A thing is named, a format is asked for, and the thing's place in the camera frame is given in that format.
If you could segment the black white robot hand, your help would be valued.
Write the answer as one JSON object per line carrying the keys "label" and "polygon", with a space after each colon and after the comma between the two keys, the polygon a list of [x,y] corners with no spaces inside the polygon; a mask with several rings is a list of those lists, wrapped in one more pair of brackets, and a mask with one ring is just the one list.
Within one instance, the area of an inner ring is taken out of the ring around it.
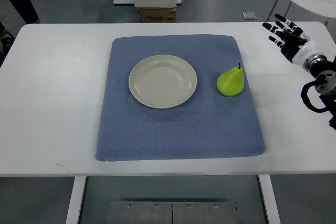
{"label": "black white robot hand", "polygon": [[321,55],[317,43],[294,22],[275,14],[275,24],[263,23],[263,28],[272,33],[270,41],[280,48],[280,52],[291,63],[304,65],[313,56]]}

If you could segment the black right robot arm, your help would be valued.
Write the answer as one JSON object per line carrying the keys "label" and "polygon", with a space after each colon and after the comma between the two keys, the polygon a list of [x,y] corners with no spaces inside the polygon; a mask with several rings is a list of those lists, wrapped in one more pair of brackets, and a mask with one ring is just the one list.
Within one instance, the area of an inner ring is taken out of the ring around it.
{"label": "black right robot arm", "polygon": [[[335,59],[331,62],[322,57],[309,69],[314,81],[305,84],[301,91],[301,98],[304,105],[313,112],[330,112],[332,118],[329,126],[335,130]],[[324,108],[316,108],[308,97],[308,91],[311,87],[320,94],[319,98],[324,104]]]}

